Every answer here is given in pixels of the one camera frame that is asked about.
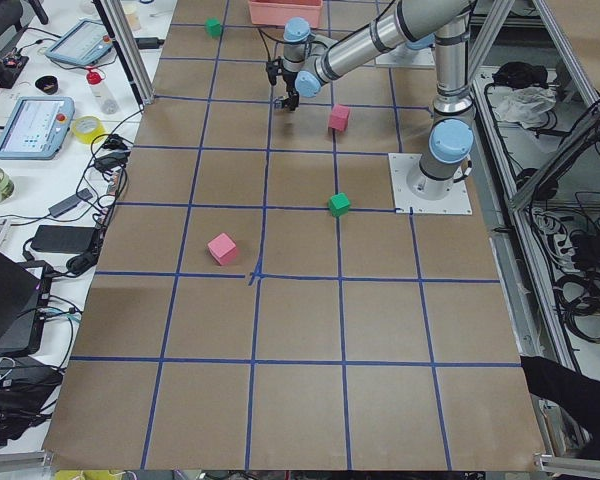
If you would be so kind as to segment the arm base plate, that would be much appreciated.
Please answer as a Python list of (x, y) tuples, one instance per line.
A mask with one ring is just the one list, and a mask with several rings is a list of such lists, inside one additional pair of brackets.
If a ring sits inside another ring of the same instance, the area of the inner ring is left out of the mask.
[(400, 45), (388, 53), (375, 59), (375, 66), (380, 68), (434, 69), (435, 59), (432, 45), (409, 48)]
[(398, 214), (471, 215), (472, 207), (458, 167), (451, 179), (444, 181), (427, 177), (420, 169), (422, 155), (389, 153), (389, 172), (394, 211)]

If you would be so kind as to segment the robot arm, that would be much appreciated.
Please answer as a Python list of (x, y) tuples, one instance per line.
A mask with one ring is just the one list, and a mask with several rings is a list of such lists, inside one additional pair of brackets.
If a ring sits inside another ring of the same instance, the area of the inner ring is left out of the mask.
[(395, 1), (368, 24), (341, 40), (313, 32), (302, 17), (284, 27), (283, 53), (266, 64), (268, 80), (282, 79), (286, 94), (279, 108), (295, 110), (301, 98), (370, 62), (415, 68), (430, 54), (436, 71), (434, 121), (428, 147), (406, 175), (410, 192), (425, 200), (446, 197), (468, 162), (474, 136), (470, 127), (469, 0)]

